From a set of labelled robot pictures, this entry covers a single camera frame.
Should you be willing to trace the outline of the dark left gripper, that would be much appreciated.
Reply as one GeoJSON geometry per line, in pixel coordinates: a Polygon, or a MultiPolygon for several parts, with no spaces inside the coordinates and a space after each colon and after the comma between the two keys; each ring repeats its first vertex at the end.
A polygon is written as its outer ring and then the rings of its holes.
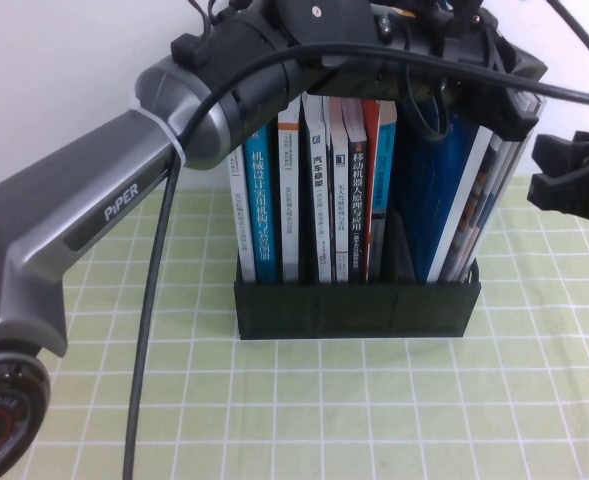
{"type": "Polygon", "coordinates": [[[381,98],[426,101],[437,92],[446,101],[495,101],[493,131],[503,140],[523,141],[538,123],[537,95],[496,85],[471,73],[513,75],[538,81],[544,63],[507,41],[491,22],[393,22],[381,45],[408,52],[407,59],[381,62],[381,98]]]}

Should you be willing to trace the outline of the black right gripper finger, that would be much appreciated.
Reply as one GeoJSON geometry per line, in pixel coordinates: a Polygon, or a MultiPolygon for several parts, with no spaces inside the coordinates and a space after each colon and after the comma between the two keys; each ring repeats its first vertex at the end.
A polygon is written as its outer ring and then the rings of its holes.
{"type": "Polygon", "coordinates": [[[589,176],[531,178],[527,200],[541,211],[555,211],[589,220],[589,176]]]}
{"type": "Polygon", "coordinates": [[[589,132],[576,131],[571,140],[540,134],[532,151],[534,162],[547,176],[563,176],[589,165],[589,132]]]}

